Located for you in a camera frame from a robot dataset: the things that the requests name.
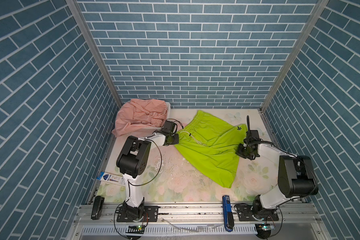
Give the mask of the neon green shorts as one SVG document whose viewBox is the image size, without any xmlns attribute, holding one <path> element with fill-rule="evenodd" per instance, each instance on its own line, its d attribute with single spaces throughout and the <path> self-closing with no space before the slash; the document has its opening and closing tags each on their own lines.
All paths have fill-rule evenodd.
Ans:
<svg viewBox="0 0 360 240">
<path fill-rule="evenodd" d="M 175 148 L 203 175 L 223 188 L 231 188 L 239 165 L 236 150 L 247 131 L 245 124 L 233 126 L 199 110 L 178 132 L 179 143 Z"/>
</svg>

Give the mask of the white plastic basket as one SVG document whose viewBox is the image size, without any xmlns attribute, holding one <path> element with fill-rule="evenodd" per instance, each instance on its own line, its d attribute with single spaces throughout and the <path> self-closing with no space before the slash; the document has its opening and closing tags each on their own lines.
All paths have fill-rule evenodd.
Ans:
<svg viewBox="0 0 360 240">
<path fill-rule="evenodd" d="M 169 102 L 165 102 L 165 103 L 167 105 L 167 118 L 169 118 L 170 113 L 171 113 L 171 104 Z M 139 131 L 151 133 L 155 130 L 160 130 L 160 129 L 161 129 L 161 127 L 144 127 L 142 129 L 140 129 Z"/>
</svg>

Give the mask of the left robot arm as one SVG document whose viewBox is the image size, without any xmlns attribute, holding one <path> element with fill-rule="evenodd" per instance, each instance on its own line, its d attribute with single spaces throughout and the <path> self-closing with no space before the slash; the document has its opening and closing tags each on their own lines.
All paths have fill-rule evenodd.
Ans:
<svg viewBox="0 0 360 240">
<path fill-rule="evenodd" d="M 141 187 L 147 183 L 143 183 L 141 175 L 147 167 L 150 151 L 161 146 L 176 145 L 178 143 L 179 135 L 177 133 L 155 133 L 145 138 L 127 137 L 118 156 L 117 167 L 125 180 L 126 204 L 129 207 L 138 208 L 144 205 Z"/>
</svg>

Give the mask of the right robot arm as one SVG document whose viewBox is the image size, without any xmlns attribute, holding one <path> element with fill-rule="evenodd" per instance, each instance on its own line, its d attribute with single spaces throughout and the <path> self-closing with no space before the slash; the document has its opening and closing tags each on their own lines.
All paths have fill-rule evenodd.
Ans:
<svg viewBox="0 0 360 240">
<path fill-rule="evenodd" d="M 247 131 L 246 138 L 239 144 L 236 154 L 251 161 L 263 157 L 278 164 L 278 183 L 267 193 L 255 197 L 253 215 L 274 211 L 291 200 L 313 196 L 319 192 L 311 158 L 291 154 L 272 142 L 260 139 L 258 131 Z"/>
</svg>

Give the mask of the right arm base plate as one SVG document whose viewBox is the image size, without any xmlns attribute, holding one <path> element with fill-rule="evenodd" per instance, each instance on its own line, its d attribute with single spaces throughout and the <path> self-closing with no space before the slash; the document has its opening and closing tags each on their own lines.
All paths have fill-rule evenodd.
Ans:
<svg viewBox="0 0 360 240">
<path fill-rule="evenodd" d="M 240 222 L 263 222 L 266 220 L 276 222 L 279 220 L 276 209 L 259 209 L 257 206 L 253 207 L 244 203 L 234 205 L 234 209 Z"/>
</svg>

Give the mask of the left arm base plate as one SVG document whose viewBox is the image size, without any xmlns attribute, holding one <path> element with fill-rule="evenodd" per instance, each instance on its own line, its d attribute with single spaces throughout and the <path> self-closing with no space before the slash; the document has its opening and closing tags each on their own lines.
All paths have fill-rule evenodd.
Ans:
<svg viewBox="0 0 360 240">
<path fill-rule="evenodd" d="M 159 213 L 159 206 L 143 206 L 131 207 L 123 204 L 116 213 L 116 221 L 118 223 L 132 223 L 132 222 L 157 222 Z"/>
</svg>

